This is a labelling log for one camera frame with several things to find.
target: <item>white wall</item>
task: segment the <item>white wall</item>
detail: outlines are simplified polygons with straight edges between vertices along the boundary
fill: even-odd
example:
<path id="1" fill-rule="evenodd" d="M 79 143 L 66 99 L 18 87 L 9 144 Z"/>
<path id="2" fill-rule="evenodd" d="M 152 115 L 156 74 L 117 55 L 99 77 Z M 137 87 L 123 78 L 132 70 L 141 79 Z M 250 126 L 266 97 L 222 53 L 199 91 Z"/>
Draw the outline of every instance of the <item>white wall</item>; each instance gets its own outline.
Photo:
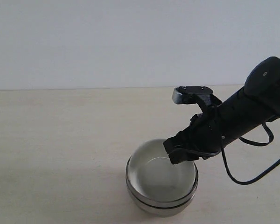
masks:
<path id="1" fill-rule="evenodd" d="M 0 0 L 0 89 L 242 84 L 280 0 Z"/>

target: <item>metal bowl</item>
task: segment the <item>metal bowl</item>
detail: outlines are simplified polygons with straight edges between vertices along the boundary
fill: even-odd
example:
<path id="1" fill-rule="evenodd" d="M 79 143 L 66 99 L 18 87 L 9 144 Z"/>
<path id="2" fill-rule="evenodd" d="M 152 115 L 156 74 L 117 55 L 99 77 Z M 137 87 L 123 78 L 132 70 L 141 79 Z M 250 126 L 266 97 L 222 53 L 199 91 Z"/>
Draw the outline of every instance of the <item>metal bowl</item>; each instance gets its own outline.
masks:
<path id="1" fill-rule="evenodd" d="M 176 215 L 193 200 L 198 171 L 192 161 L 172 165 L 165 139 L 142 144 L 126 166 L 126 184 L 138 207 L 161 217 Z"/>

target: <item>table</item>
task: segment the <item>table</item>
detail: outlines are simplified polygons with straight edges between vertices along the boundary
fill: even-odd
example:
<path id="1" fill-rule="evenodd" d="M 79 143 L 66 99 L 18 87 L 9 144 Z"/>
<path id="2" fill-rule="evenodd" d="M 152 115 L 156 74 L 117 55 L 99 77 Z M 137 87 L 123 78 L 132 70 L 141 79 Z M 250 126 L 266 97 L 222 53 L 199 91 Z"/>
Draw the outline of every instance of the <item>table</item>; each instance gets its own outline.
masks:
<path id="1" fill-rule="evenodd" d="M 240 86 L 212 86 L 227 99 Z M 280 224 L 280 166 L 240 186 L 221 155 L 197 161 L 196 197 L 182 213 L 157 218 L 134 205 L 125 166 L 144 141 L 168 138 L 200 112 L 175 105 L 173 87 L 0 91 L 0 224 Z M 280 157 L 280 119 L 274 142 L 226 148 L 232 173 L 253 178 Z M 257 128 L 245 137 L 266 141 Z"/>

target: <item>white tabletop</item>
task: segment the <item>white tabletop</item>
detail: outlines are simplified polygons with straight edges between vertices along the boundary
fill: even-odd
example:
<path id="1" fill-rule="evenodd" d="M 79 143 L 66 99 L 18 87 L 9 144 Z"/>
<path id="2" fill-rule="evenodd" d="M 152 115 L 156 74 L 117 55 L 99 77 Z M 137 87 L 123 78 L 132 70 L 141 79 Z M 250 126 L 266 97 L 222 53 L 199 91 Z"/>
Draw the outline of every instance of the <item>white tabletop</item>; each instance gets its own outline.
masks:
<path id="1" fill-rule="evenodd" d="M 239 86 L 212 87 L 227 99 Z M 168 138 L 200 112 L 175 105 L 173 88 L 0 91 L 0 224 L 280 224 L 280 166 L 239 186 L 221 155 L 197 161 L 196 197 L 182 213 L 157 218 L 139 210 L 125 183 L 129 156 L 144 141 Z M 275 141 L 226 148 L 232 173 L 253 178 L 280 157 Z M 258 128 L 247 138 L 267 141 Z"/>

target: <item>robotic arm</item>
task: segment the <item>robotic arm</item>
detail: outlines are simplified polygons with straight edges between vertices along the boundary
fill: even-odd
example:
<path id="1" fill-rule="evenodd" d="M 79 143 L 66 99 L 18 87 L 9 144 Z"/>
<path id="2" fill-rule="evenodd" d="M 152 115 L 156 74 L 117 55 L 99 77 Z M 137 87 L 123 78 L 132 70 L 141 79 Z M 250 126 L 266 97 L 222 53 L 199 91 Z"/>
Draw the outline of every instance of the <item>robotic arm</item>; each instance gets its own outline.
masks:
<path id="1" fill-rule="evenodd" d="M 195 114 L 187 128 L 164 141 L 171 163 L 194 161 L 200 157 L 206 160 L 220 152 L 225 163 L 224 148 L 239 138 L 246 143 L 253 143 L 242 136 L 259 125 L 263 125 L 268 132 L 268 143 L 273 140 L 266 122 L 280 118 L 280 58 L 269 57 L 257 65 L 245 85 L 224 102 L 204 86 L 175 88 L 172 99 L 176 104 L 198 104 L 202 113 Z M 277 161 L 269 169 L 279 164 L 280 161 Z"/>

